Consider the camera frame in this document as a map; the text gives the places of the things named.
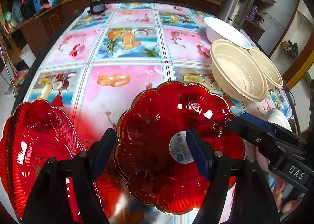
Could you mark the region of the right hand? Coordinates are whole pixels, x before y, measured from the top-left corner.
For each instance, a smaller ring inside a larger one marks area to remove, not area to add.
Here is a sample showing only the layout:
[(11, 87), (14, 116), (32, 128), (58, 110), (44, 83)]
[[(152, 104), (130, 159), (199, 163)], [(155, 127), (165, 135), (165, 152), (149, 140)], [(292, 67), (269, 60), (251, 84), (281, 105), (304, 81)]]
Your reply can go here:
[(304, 198), (304, 193), (297, 199), (287, 201), (287, 199), (284, 198), (284, 189), (287, 187), (286, 182), (282, 178), (270, 172), (268, 169), (270, 161), (258, 151), (257, 147), (255, 147), (255, 156), (261, 169), (276, 180), (276, 184), (272, 189), (272, 195), (275, 199), (278, 211), (283, 214), (291, 214), (300, 205), (302, 199)]

